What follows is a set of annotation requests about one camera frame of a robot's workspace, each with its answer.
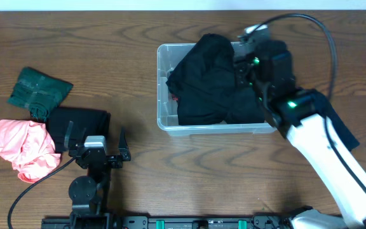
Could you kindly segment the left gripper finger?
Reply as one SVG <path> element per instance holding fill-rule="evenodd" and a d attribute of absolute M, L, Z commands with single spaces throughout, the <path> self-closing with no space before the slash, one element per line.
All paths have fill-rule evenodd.
<path fill-rule="evenodd" d="M 64 149 L 69 150 L 71 147 L 71 134 L 72 134 L 72 128 L 74 126 L 73 121 L 68 122 L 67 130 L 64 135 Z"/>
<path fill-rule="evenodd" d="M 121 155 L 129 154 L 129 147 L 125 138 L 125 129 L 123 127 L 120 130 L 118 150 Z"/>

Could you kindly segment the black cloth with tape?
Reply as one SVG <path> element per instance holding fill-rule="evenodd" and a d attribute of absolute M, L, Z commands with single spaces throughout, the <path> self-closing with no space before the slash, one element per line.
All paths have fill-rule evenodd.
<path fill-rule="evenodd" d="M 111 114 L 107 111 L 85 108 L 55 108 L 47 119 L 47 131 L 55 143 L 55 151 L 63 153 L 64 135 L 68 122 L 73 121 L 71 147 L 84 143 L 89 135 L 108 136 Z"/>

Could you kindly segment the pink cloth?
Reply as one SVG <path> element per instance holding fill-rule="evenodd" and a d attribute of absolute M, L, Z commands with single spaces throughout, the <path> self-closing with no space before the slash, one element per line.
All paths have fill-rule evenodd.
<path fill-rule="evenodd" d="M 18 178 L 33 184 L 55 170 L 61 155 L 44 123 L 0 120 L 0 157 L 11 162 Z"/>

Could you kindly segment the dark green cloth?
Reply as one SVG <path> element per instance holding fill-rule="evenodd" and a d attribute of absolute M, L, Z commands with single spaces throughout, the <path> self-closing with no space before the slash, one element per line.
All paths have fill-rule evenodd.
<path fill-rule="evenodd" d="M 51 112 L 58 107 L 72 90 L 73 84 L 53 78 L 31 67 L 24 67 L 7 103 L 24 108 L 31 118 L 46 122 Z"/>

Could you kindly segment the dark navy cloth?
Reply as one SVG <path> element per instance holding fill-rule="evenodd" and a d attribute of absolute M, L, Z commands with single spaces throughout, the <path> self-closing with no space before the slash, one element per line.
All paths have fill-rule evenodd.
<path fill-rule="evenodd" d="M 331 119 L 337 135 L 339 136 L 345 147 L 348 149 L 348 151 L 352 151 L 353 149 L 357 148 L 360 143 L 349 131 L 347 126 L 345 126 L 344 122 L 340 119 L 339 115 L 336 113 L 326 96 L 324 96 L 321 92 L 313 89 L 313 97 L 315 100 L 314 105 L 317 113 L 322 117 L 328 117 Z"/>

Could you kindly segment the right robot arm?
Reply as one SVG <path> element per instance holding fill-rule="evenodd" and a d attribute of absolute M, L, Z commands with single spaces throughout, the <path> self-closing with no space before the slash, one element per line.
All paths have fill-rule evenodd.
<path fill-rule="evenodd" d="M 287 219 L 290 228 L 366 228 L 366 172 L 351 154 L 357 145 L 330 101 L 295 85 L 292 56 L 283 41 L 249 39 L 234 46 L 238 84 L 252 87 L 265 121 L 318 174 L 341 216 L 314 209 Z"/>

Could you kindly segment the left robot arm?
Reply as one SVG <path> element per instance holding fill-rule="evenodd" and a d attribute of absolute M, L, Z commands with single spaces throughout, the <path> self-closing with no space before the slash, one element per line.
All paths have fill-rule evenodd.
<path fill-rule="evenodd" d="M 107 154 L 105 136 L 89 135 L 70 148 L 69 156 L 86 170 L 86 175 L 77 177 L 69 186 L 72 212 L 63 228 L 121 228 L 122 220 L 107 210 L 107 199 L 111 171 L 121 169 L 124 162 L 132 159 L 124 128 L 120 130 L 117 155 Z"/>

